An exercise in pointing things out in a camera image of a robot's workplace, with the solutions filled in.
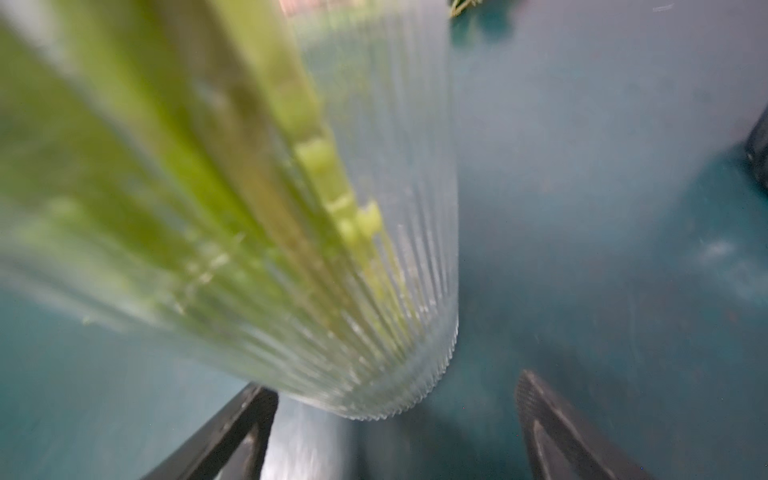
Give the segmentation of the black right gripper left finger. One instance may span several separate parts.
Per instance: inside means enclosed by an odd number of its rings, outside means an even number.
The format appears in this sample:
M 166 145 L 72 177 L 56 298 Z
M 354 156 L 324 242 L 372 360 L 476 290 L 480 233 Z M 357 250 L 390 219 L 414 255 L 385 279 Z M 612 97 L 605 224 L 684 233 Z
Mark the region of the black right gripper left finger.
M 247 384 L 146 479 L 258 479 L 279 404 L 276 392 Z

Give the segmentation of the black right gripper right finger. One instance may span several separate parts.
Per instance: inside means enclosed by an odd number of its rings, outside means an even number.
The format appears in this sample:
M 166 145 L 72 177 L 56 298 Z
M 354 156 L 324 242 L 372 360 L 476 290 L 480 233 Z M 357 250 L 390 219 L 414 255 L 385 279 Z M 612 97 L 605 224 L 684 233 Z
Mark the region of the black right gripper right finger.
M 535 479 L 651 479 L 531 370 L 515 387 L 515 407 Z

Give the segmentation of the clear glass vase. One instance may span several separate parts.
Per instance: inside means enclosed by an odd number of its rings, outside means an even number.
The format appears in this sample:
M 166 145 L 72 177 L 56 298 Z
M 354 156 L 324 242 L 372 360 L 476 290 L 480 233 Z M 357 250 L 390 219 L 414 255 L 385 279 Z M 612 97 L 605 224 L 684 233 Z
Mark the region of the clear glass vase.
M 453 356 L 444 1 L 5 1 L 1 285 L 379 420 Z

